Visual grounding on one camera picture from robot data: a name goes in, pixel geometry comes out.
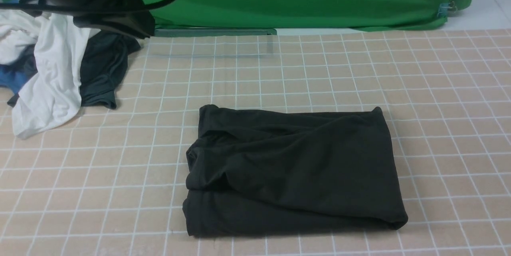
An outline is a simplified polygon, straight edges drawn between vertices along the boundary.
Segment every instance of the black cable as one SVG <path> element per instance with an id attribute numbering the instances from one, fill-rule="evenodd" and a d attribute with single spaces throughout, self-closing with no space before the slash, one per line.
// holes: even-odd
<path id="1" fill-rule="evenodd" d="M 53 6 L 40 4 L 18 4 L 18 3 L 0 3 L 0 9 L 29 10 L 38 12 L 53 12 L 55 14 L 129 14 L 132 12 L 145 12 L 147 10 L 157 9 L 173 3 L 176 0 L 161 0 L 155 3 L 149 3 L 138 7 L 113 7 L 113 8 L 84 8 L 70 6 Z"/>

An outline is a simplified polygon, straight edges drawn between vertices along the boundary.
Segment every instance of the clothing pile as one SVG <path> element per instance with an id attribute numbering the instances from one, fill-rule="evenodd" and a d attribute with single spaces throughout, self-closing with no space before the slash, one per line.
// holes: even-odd
<path id="1" fill-rule="evenodd" d="M 382 110 L 199 111 L 186 152 L 190 236 L 261 236 L 408 221 Z"/>
<path id="2" fill-rule="evenodd" d="M 71 16 L 0 11 L 0 86 L 14 96 L 19 138 L 58 127 L 82 106 L 115 109 L 114 90 L 141 47 L 129 36 L 78 28 Z"/>

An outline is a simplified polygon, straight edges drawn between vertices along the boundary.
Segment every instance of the pile of clothes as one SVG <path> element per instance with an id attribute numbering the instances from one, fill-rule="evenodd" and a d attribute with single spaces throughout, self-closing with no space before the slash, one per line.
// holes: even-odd
<path id="1" fill-rule="evenodd" d="M 14 134 L 22 139 L 71 120 L 80 107 L 115 109 L 114 91 L 141 48 L 129 36 L 79 28 L 71 16 L 0 11 L 0 86 L 14 96 Z"/>

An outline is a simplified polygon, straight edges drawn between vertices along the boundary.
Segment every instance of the black pants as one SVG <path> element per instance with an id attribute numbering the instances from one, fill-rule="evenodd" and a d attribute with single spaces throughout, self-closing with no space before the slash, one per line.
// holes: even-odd
<path id="1" fill-rule="evenodd" d="M 186 152 L 192 236 L 399 229 L 408 216 L 382 110 L 200 109 Z"/>

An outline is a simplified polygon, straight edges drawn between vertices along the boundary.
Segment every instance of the grid mat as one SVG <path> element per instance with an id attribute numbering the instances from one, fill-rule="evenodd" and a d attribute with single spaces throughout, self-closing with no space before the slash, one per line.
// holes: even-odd
<path id="1" fill-rule="evenodd" d="M 120 107 L 21 141 L 0 90 L 2 256 L 511 256 L 511 30 L 153 38 Z M 184 152 L 207 103 L 380 106 L 410 221 L 398 232 L 188 237 Z"/>

